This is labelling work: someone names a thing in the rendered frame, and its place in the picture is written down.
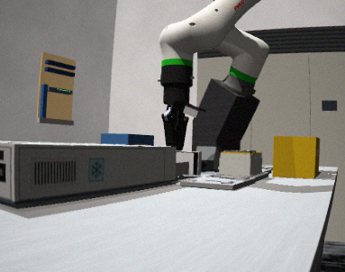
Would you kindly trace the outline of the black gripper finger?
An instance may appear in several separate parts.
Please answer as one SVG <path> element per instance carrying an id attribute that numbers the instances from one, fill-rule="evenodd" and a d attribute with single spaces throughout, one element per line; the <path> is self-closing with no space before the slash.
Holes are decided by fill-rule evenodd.
<path id="1" fill-rule="evenodd" d="M 178 150 L 178 126 L 180 125 L 181 111 L 177 111 L 177 123 L 173 123 L 173 116 L 171 116 L 170 107 L 161 115 L 164 123 L 164 132 L 166 139 L 166 146 L 177 147 Z"/>
<path id="2" fill-rule="evenodd" d="M 183 150 L 185 137 L 186 137 L 186 127 L 189 120 L 189 117 L 186 117 L 185 114 L 181 112 L 180 125 L 178 126 L 178 150 Z"/>

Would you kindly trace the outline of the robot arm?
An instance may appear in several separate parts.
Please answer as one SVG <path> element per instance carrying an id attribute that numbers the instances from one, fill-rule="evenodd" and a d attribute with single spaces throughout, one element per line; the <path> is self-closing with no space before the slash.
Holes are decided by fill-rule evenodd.
<path id="1" fill-rule="evenodd" d="M 159 37 L 160 84 L 191 87 L 195 78 L 194 53 L 215 49 L 232 57 L 230 71 L 221 84 L 236 94 L 252 97 L 270 47 L 263 40 L 237 29 L 235 23 L 259 1 L 213 0 L 190 18 L 167 26 Z"/>

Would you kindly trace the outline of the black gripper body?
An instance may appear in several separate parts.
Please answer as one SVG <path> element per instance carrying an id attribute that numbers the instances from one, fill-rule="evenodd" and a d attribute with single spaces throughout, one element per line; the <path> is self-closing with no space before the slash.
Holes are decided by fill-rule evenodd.
<path id="1" fill-rule="evenodd" d="M 177 123 L 177 111 L 181 112 L 181 104 L 189 104 L 189 86 L 169 85 L 164 86 L 163 103 L 170 107 L 173 123 Z"/>

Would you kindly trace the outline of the yellow bin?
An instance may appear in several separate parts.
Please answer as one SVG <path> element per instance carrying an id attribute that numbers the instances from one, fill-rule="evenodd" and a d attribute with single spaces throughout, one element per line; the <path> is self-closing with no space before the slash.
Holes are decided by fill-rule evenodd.
<path id="1" fill-rule="evenodd" d="M 316 137 L 274 136 L 272 177 L 316 178 L 319 143 Z"/>

